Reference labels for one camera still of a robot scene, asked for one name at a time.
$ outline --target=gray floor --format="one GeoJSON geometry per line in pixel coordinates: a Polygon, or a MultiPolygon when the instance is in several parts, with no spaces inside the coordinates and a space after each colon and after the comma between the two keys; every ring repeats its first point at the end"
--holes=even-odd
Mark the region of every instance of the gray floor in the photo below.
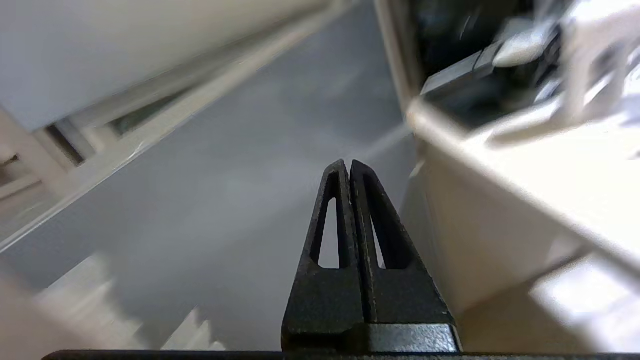
{"type": "Polygon", "coordinates": [[[415,163],[371,2],[264,67],[0,254],[36,291],[95,252],[161,346],[198,306],[231,350],[278,350],[317,186],[375,169],[400,208],[415,163]]]}

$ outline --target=black object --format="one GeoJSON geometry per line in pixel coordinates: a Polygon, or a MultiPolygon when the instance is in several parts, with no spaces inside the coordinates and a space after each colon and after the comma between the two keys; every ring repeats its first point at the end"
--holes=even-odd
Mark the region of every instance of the black object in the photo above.
{"type": "Polygon", "coordinates": [[[636,354],[461,354],[454,320],[376,173],[342,160],[325,171],[282,322],[283,352],[66,350],[45,360],[608,360],[636,354]],[[339,269],[318,265],[336,199],[339,269]],[[378,266],[378,236],[385,268],[378,266]]]}

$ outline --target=white wall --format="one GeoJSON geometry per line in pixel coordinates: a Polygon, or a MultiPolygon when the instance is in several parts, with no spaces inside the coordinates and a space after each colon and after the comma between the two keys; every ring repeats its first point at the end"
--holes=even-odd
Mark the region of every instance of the white wall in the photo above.
{"type": "Polygon", "coordinates": [[[34,130],[324,0],[0,0],[0,104],[34,130]]]}

